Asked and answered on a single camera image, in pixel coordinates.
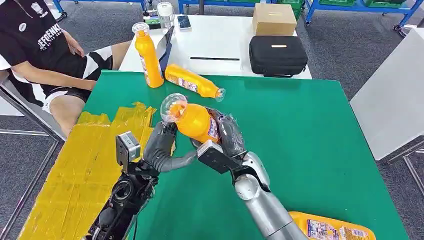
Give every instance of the bottle cap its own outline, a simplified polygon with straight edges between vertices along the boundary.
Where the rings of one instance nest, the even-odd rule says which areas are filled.
[[[215,94],[215,100],[217,102],[221,102],[225,97],[225,93],[226,93],[226,90],[224,88],[218,89],[218,91],[216,91],[216,94]]]
[[[172,4],[167,1],[159,2],[156,9],[157,14],[159,14],[161,17],[170,17],[174,13]]]
[[[149,34],[149,25],[145,22],[137,22],[136,24],[132,25],[132,32],[134,34],[138,34],[138,32],[143,31],[145,35]]]
[[[162,101],[160,116],[164,122],[175,123],[183,115],[186,107],[187,98],[180,93],[172,93]]]

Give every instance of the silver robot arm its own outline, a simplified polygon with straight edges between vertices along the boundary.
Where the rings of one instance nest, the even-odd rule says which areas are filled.
[[[243,157],[242,165],[252,169],[255,176],[249,173],[239,175],[234,188],[263,237],[267,240],[308,240],[280,200],[270,191],[270,178],[261,159],[250,151]]]

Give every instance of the cardboard box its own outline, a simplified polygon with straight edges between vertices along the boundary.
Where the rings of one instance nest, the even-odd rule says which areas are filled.
[[[289,4],[254,5],[252,25],[256,36],[293,36],[297,24]]]

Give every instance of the green table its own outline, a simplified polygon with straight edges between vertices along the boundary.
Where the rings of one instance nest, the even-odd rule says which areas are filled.
[[[205,76],[226,89],[222,102],[166,82],[148,88],[142,73],[104,71],[84,111],[106,113],[140,101],[159,109],[179,92],[192,103],[231,113],[248,150],[263,161],[270,188],[289,211],[370,228],[379,240],[407,240],[392,199],[338,81]],[[160,120],[155,113],[153,124]],[[177,136],[176,156],[191,146]],[[138,216],[136,239],[262,239],[229,173],[201,162],[163,173]]]

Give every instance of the black t-shirt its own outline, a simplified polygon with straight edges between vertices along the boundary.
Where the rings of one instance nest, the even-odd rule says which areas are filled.
[[[28,61],[39,69],[81,78],[87,58],[71,53],[46,3],[43,0],[17,1],[19,4],[14,0],[0,0],[0,70]],[[40,106],[49,91],[57,88],[31,83],[9,72],[19,92],[28,101]]]

